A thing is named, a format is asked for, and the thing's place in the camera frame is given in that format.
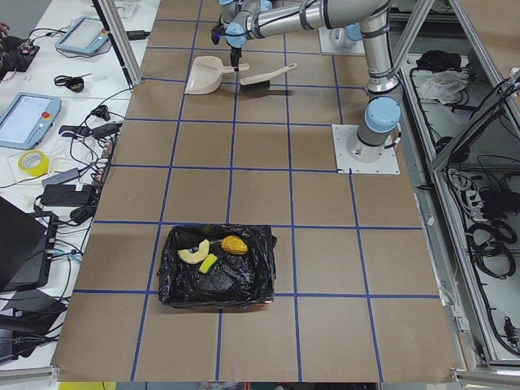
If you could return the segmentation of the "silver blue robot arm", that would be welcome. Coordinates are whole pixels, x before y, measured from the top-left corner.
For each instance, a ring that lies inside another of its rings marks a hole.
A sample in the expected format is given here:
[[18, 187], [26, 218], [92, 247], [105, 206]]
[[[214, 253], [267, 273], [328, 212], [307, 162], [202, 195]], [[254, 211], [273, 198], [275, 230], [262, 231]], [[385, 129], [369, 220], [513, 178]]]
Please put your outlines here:
[[368, 1], [300, 1], [274, 7], [272, 1], [220, 1], [220, 16], [211, 40], [233, 48], [248, 41], [320, 27], [341, 28], [367, 19], [378, 3]]
[[221, 1], [219, 26], [212, 31], [217, 43], [224, 38], [237, 70], [242, 47], [259, 40], [320, 27], [346, 28], [359, 24], [365, 50], [367, 85], [371, 100], [390, 97], [400, 87], [389, 42], [390, 1], [301, 1], [274, 8], [269, 1]]

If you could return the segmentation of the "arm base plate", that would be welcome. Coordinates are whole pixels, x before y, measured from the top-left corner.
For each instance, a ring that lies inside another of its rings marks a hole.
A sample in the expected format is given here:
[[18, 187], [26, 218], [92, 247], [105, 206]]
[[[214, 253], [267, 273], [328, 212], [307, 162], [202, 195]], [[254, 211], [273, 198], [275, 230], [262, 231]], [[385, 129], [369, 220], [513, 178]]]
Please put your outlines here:
[[343, 28], [318, 30], [320, 52], [324, 55], [364, 56], [362, 35], [359, 24]]
[[340, 174], [399, 175], [392, 139], [384, 145], [368, 146], [358, 139], [357, 125], [333, 124], [332, 140], [336, 158], [336, 171]]

